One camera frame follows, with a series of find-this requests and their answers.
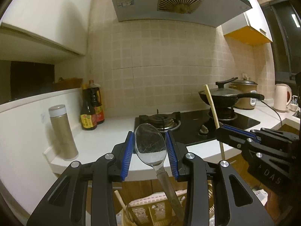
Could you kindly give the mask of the black gas stove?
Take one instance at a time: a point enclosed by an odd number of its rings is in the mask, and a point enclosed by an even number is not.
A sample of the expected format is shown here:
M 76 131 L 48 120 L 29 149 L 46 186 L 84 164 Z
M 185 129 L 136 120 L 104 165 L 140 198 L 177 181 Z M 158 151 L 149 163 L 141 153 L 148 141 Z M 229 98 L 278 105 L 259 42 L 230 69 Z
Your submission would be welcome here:
M 236 113 L 233 108 L 216 109 L 219 124 L 227 124 L 238 129 L 247 130 L 260 122 L 245 115 Z M 135 118 L 134 127 L 140 124 L 151 124 L 162 136 L 171 131 L 176 142 L 191 146 L 215 139 L 215 122 L 211 109 L 190 112 L 173 112 L 140 115 Z

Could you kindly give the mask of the orange bottom wall cabinet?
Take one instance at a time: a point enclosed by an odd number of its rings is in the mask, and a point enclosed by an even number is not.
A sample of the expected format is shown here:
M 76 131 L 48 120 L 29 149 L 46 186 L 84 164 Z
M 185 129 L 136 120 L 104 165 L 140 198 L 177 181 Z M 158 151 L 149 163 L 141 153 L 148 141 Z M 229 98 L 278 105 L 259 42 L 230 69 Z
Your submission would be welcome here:
M 221 25 L 225 37 L 251 46 L 272 42 L 272 36 L 262 11 L 244 12 Z

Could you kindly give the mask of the black wok with lid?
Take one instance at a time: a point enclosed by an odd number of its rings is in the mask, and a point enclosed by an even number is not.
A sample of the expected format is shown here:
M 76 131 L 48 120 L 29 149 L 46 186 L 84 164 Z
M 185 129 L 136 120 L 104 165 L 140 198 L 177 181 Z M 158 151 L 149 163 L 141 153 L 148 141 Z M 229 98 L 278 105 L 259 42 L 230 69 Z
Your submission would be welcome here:
M 238 77 L 235 77 L 226 81 L 215 82 L 217 88 L 210 89 L 215 108 L 232 108 L 241 98 L 255 98 L 260 101 L 264 100 L 265 97 L 262 94 L 242 93 L 239 90 L 225 87 L 226 84 L 234 82 L 237 79 Z

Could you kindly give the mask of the white refrigerator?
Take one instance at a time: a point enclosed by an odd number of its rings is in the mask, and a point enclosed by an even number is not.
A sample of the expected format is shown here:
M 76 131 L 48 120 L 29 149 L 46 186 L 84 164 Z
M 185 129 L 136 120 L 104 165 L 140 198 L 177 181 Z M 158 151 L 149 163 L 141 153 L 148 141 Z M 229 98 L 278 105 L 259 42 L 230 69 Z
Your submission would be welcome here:
M 79 89 L 36 95 L 1 105 L 1 182 L 31 214 L 56 180 L 44 152 L 54 153 L 56 137 L 49 108 L 64 104 L 70 126 L 79 125 Z

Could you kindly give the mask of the wooden chopstick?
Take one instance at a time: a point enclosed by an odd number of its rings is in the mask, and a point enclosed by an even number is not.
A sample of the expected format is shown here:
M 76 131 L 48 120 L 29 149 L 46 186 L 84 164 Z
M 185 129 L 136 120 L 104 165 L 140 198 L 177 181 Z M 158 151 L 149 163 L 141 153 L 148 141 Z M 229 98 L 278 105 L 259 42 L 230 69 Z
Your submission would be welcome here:
M 116 195 L 116 197 L 117 197 L 117 199 L 118 199 L 118 201 L 119 201 L 119 203 L 120 203 L 120 205 L 121 205 L 123 211 L 126 211 L 127 206 L 126 206 L 125 203 L 123 202 L 123 199 L 122 199 L 122 197 L 121 197 L 119 191 L 118 191 L 118 190 L 115 190 L 114 193 L 115 193 L 115 195 Z
M 211 96 L 211 92 L 210 92 L 210 89 L 209 89 L 207 84 L 204 85 L 204 91 L 205 91 L 208 103 L 211 107 L 212 116 L 213 116 L 214 123 L 215 123 L 215 128 L 219 129 L 220 128 L 219 121 L 218 121 L 218 118 L 217 118 L 217 114 L 216 114 L 215 106 L 214 106 L 213 99 L 212 99 L 212 96 Z M 226 156 L 225 156 L 225 153 L 224 153 L 223 143 L 221 141 L 219 141 L 219 146 L 220 146 L 221 158 L 222 158 L 222 160 L 225 160 Z

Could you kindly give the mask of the brown rice cooker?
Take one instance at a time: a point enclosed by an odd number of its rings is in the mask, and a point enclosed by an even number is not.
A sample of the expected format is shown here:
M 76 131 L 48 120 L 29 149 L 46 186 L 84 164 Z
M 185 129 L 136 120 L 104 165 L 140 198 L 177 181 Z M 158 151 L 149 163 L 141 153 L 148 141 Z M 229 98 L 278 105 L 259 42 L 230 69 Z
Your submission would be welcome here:
M 235 80 L 229 85 L 230 88 L 241 91 L 242 93 L 257 93 L 258 84 L 251 80 Z M 256 106 L 255 98 L 241 98 L 234 105 L 237 109 L 251 110 Z

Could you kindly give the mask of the pink electric kettle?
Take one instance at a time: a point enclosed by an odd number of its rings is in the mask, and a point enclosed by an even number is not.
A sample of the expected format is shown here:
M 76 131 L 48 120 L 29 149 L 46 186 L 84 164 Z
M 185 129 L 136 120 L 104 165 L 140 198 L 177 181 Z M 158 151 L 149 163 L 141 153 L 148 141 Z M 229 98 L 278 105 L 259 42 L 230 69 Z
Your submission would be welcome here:
M 274 92 L 274 109 L 278 112 L 286 112 L 292 99 L 292 90 L 287 84 L 276 84 Z

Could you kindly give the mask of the range hood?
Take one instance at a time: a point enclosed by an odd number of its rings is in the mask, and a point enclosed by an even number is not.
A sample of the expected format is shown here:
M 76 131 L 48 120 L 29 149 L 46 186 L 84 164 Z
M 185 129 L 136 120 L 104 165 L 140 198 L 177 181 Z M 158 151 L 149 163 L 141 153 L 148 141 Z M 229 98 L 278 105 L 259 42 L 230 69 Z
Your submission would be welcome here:
M 251 9 L 249 0 L 112 0 L 119 21 L 160 19 L 218 27 Z

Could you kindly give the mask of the white upper left cabinet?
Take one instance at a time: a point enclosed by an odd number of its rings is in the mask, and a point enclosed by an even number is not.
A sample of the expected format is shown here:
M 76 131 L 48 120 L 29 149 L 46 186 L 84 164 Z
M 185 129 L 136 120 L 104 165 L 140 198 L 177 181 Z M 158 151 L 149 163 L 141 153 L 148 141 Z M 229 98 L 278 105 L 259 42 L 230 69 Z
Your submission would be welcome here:
M 1 17 L 1 60 L 56 64 L 86 55 L 92 0 L 12 0 Z

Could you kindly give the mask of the wooden base cabinets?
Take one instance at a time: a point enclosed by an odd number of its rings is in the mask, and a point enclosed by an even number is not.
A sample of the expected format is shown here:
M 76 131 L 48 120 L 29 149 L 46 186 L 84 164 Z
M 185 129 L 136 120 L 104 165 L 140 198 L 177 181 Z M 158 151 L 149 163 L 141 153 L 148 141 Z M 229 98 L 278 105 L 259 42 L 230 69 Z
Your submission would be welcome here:
M 244 131 L 222 125 L 216 130 L 219 141 L 238 148 L 249 163 L 249 172 L 274 192 L 293 198 L 290 219 L 300 211 L 300 139 L 296 134 L 272 129 Z M 213 182 L 216 225 L 273 225 L 259 199 L 241 176 L 225 161 L 205 162 L 165 135 L 167 153 L 174 178 L 188 185 L 184 225 L 207 225 L 209 200 L 207 181 Z M 128 132 L 125 142 L 95 162 L 72 162 L 52 185 L 47 202 L 54 216 L 48 225 L 84 225 L 85 199 L 92 184 L 92 225 L 116 225 L 112 183 L 123 182 L 138 136 Z

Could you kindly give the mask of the red label sauce bottle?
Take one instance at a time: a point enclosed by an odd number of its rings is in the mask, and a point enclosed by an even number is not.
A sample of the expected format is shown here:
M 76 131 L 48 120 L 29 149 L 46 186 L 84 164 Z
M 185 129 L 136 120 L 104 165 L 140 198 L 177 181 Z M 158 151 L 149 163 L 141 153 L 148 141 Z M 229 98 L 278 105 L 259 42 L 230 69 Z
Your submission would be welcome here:
M 97 116 L 97 124 L 102 124 L 105 121 L 104 109 L 100 95 L 100 88 L 94 83 L 94 80 L 89 80 L 89 91 L 91 104 L 94 107 Z

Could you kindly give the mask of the yellow plastic utensil basket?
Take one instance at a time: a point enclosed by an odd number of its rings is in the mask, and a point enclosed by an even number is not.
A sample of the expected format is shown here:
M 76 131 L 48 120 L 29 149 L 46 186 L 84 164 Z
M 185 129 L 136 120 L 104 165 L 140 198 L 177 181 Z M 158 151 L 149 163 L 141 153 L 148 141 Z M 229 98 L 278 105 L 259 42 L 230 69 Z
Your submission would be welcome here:
M 164 192 L 156 192 L 129 204 L 135 222 L 131 222 L 123 209 L 116 214 L 118 225 L 181 225 Z

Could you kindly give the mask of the beige thermos flask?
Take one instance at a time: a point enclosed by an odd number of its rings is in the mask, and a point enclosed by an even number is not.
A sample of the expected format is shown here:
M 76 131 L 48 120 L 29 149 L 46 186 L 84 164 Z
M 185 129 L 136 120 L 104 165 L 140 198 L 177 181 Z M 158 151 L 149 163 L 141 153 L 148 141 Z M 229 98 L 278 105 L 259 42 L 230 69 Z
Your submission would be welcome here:
M 64 160 L 71 160 L 79 154 L 71 132 L 67 109 L 65 105 L 56 105 L 49 108 L 52 128 L 59 142 L 61 156 Z

